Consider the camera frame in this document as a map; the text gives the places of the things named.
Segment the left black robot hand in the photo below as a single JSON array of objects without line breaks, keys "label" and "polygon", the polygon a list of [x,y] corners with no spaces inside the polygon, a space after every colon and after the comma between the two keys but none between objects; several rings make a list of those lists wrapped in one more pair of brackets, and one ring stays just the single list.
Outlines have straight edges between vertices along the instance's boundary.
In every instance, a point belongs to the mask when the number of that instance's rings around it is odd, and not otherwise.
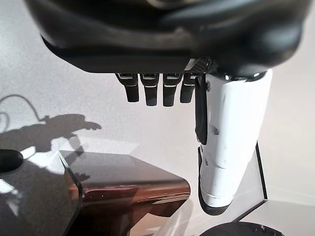
[{"label": "left black robot hand", "polygon": [[208,215],[232,203],[264,118],[272,69],[290,59],[310,0],[28,0],[47,48],[90,73],[113,73],[129,102],[195,101],[198,196]]}]

